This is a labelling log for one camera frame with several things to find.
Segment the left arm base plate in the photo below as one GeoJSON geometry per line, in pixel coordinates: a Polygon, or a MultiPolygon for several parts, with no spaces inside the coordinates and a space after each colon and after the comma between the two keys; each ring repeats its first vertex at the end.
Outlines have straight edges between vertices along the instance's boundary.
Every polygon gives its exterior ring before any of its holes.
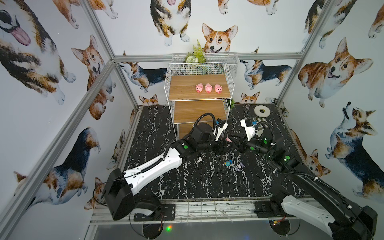
{"type": "Polygon", "coordinates": [[[176,214],[175,204],[164,204],[155,210],[136,208],[133,210],[135,222],[173,221],[176,214]]]}

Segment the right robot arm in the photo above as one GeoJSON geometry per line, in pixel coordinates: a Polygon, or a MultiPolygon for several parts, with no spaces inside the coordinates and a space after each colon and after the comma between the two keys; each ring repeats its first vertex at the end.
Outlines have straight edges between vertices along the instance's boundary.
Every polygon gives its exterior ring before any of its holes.
{"type": "Polygon", "coordinates": [[[242,134],[231,134],[229,140],[240,152],[263,156],[274,173],[290,178],[322,206],[314,207],[280,191],[271,198],[271,208],[276,213],[304,220],[334,240],[374,239],[378,214],[371,207],[361,207],[317,176],[300,172],[301,162],[271,140],[258,137],[248,140],[242,134]]]}

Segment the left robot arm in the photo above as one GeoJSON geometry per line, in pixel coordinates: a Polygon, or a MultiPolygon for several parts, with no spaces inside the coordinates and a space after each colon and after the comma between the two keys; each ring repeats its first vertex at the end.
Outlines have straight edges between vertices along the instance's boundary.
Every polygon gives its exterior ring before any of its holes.
{"type": "Polygon", "coordinates": [[[226,142],[220,138],[228,124],[221,119],[213,126],[195,123],[191,131],[180,140],[171,142],[166,150],[152,160],[122,172],[112,171],[105,183],[103,197],[113,220],[118,221],[131,213],[141,214],[150,221],[164,218],[165,207],[156,196],[140,194],[140,190],[164,173],[177,169],[203,151],[224,152],[226,142]]]}

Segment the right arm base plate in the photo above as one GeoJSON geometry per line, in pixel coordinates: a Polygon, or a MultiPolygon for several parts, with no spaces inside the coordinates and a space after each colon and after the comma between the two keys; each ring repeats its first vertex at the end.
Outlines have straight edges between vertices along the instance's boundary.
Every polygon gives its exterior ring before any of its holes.
{"type": "Polygon", "coordinates": [[[289,215],[283,211],[283,208],[277,202],[271,201],[255,201],[254,213],[258,218],[270,218],[281,220],[283,218],[294,218],[295,216],[289,215]]]}

